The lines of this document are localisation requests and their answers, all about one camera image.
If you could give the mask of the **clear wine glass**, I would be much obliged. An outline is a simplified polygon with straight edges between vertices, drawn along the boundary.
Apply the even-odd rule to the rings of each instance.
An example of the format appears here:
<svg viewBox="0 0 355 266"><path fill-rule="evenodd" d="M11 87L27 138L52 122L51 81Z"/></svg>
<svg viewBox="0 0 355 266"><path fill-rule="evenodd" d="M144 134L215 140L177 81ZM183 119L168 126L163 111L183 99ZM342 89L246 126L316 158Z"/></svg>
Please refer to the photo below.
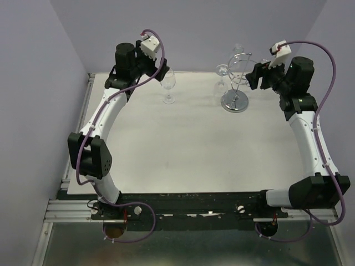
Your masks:
<svg viewBox="0 0 355 266"><path fill-rule="evenodd" d="M163 102L165 104L173 104L175 101L175 98L174 98L173 94L171 93L171 90L176 85L175 72L172 69L169 69L169 71L165 74L165 76L164 76L163 80L160 82L160 84L163 87L163 89L166 90L166 94L163 98Z"/></svg>

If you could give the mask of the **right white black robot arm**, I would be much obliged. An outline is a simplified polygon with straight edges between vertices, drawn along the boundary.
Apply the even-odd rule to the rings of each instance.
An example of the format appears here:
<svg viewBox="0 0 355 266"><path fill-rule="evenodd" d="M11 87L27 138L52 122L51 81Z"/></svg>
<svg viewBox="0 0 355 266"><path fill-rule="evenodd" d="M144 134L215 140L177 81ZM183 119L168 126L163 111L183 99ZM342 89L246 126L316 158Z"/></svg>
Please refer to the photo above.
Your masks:
<svg viewBox="0 0 355 266"><path fill-rule="evenodd" d="M256 213L268 217L276 207L329 209L350 187L349 177L341 175L327 151L320 121L315 118L318 105L308 93L313 77L313 61L294 57L288 69L283 64L270 68L257 63L246 74L251 89L271 88L280 96L280 109L289 123L301 155L304 178L285 190L264 190L255 203Z"/></svg>

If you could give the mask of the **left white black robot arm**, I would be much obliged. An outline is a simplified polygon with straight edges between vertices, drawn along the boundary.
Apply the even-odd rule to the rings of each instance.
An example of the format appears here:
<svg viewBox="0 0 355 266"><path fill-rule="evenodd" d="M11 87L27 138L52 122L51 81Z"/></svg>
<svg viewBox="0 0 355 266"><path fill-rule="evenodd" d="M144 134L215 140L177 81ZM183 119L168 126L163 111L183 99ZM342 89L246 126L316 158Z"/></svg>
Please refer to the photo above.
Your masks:
<svg viewBox="0 0 355 266"><path fill-rule="evenodd" d="M104 213L111 219L122 215L123 205L117 201L120 190L110 175L113 159L106 141L119 112L134 90L143 85L140 78L146 75L149 80L163 80L169 70L167 60L161 58L160 64L156 64L157 53L163 51L161 41L147 34L135 44L118 44L115 65L105 81L98 107L78 133L68 136L70 163L77 184L93 186L98 200L105 203Z"/></svg>

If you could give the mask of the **rear hanging wine glass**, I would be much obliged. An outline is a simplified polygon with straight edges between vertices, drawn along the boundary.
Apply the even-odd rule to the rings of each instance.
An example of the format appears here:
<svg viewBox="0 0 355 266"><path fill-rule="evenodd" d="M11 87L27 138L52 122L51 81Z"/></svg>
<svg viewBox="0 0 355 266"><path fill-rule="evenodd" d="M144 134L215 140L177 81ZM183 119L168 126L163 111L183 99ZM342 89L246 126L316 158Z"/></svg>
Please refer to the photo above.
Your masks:
<svg viewBox="0 0 355 266"><path fill-rule="evenodd" d="M228 65L232 63L237 63L241 59L241 56L244 54L244 50L245 49L241 44L236 43L229 54L229 58L227 62Z"/></svg>

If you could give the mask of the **chrome wine glass rack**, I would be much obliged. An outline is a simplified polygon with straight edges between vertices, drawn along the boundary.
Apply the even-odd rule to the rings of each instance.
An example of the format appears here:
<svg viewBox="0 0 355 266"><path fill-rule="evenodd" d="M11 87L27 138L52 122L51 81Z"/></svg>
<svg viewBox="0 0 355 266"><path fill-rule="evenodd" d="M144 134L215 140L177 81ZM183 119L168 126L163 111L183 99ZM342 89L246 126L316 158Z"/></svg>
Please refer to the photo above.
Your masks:
<svg viewBox="0 0 355 266"><path fill-rule="evenodd" d="M240 90L240 86L247 85L246 70L251 56L251 53L238 53L233 55L227 63L227 76L230 79L231 89L221 97L221 106L228 112L240 113L245 111L249 105L249 99Z"/></svg>

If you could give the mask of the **left hanging wine glass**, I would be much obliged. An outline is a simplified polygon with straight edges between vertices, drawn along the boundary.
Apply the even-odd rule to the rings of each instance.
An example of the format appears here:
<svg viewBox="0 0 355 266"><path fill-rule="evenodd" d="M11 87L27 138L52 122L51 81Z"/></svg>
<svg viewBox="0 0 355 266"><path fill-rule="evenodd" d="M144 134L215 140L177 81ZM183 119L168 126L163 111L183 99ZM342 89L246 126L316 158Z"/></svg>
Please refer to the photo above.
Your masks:
<svg viewBox="0 0 355 266"><path fill-rule="evenodd" d="M222 97L227 92L228 86L225 77L228 75L228 66L220 64L215 68L215 73L219 76L219 81L214 86L214 96Z"/></svg>

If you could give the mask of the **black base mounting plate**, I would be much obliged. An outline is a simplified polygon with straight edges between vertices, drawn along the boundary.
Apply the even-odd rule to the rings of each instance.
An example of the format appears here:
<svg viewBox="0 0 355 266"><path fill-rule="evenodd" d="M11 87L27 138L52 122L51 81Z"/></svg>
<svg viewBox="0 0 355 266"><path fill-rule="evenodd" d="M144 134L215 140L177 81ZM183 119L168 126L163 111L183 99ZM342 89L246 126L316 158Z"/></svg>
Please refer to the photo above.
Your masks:
<svg viewBox="0 0 355 266"><path fill-rule="evenodd" d="M123 193L119 207L95 202L90 220L128 231L251 231L257 220L288 215L261 203L260 192Z"/></svg>

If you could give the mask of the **aluminium left side rail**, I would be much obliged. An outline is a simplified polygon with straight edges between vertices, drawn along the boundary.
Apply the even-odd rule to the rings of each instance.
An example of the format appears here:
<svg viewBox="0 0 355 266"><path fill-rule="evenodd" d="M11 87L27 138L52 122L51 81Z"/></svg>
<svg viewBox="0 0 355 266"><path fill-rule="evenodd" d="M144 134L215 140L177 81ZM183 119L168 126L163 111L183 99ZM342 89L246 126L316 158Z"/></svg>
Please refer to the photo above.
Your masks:
<svg viewBox="0 0 355 266"><path fill-rule="evenodd" d="M94 74L94 73L89 73L88 74L87 87L86 87L86 90L85 90L85 94L84 94L84 97L83 97L80 113L79 113L79 116L78 116L77 126L76 126L76 128L74 130L75 132L77 132L79 129L81 129L81 126L83 124L83 121L84 121L84 118L85 118L85 115L86 115L87 104L88 104L88 101L89 101L89 98L90 98L90 94L91 94L91 91L92 91L92 87L93 87L93 83L94 83L94 80L95 80L95 76L96 76L96 74ZM60 190L61 191L62 190L67 191L68 188L69 188L69 183L70 183L69 172L70 172L71 169L72 169L71 161L70 161L70 158L68 158L68 162L67 162L67 165L65 167L64 174L63 174L63 177L62 177L62 180L61 180L61 183L60 183Z"/></svg>

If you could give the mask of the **aluminium rail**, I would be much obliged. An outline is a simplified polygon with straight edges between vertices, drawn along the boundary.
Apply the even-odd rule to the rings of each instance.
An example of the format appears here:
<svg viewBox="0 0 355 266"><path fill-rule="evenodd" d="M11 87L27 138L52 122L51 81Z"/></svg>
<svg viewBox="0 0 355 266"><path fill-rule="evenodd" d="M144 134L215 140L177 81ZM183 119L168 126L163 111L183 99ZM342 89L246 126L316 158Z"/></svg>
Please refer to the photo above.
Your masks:
<svg viewBox="0 0 355 266"><path fill-rule="evenodd" d="M92 91L92 87L93 87L93 83L94 83L94 80L95 80L95 76L96 76L96 74L94 74L94 73L89 73L88 74L87 87L86 87L86 90L85 90L85 94L84 94L84 97L83 97L80 113L79 113L79 116L78 116L77 126L76 126L76 128L74 130L75 132L77 132L79 129L81 129L81 126L83 124L83 121L84 121L84 118L85 118L85 115L86 115L87 104L88 104L88 101L89 101L89 98L90 98L90 94L91 94L91 91ZM70 172L71 169L72 169L71 161L70 161L70 158L68 158L68 162L67 162L67 165L65 167L64 174L63 174L63 177L62 177L62 180L61 180L61 183L60 183L60 190L61 191L62 190L67 191L68 188L69 188L69 183L70 183L69 172Z"/></svg>
<svg viewBox="0 0 355 266"><path fill-rule="evenodd" d="M87 206L87 200L50 200L45 212L45 222L105 222L105 223L123 223L122 219L104 218L99 215L98 219L92 218L93 214L91 209ZM318 219L322 221L333 222L337 219L337 213L332 209L314 209L311 211ZM288 217L277 218L278 221L307 221L309 216L300 210L288 209ZM182 217L213 217L213 218L226 218L224 213L208 212L207 214L183 214ZM256 222L271 221L272 218L254 218Z"/></svg>

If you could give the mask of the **aluminium front rail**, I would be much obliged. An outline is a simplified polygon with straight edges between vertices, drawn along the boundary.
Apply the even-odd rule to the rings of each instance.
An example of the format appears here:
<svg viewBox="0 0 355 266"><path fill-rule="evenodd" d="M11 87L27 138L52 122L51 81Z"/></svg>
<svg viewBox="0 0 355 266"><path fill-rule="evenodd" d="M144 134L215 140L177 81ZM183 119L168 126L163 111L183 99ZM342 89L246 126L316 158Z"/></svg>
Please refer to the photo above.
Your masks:
<svg viewBox="0 0 355 266"><path fill-rule="evenodd" d="M87 200L50 200L45 212L45 222L105 222L105 223L123 223L122 219L104 218L99 215L98 219L92 218L93 214L91 209L87 206ZM322 221L333 222L337 219L337 213L332 209L314 209L311 211L318 219ZM277 218L278 221L307 221L309 216L300 210L288 209L288 217ZM207 214L183 214L182 217L213 217L213 218L226 218L224 213L208 212ZM272 218L254 218L256 222L271 221Z"/></svg>

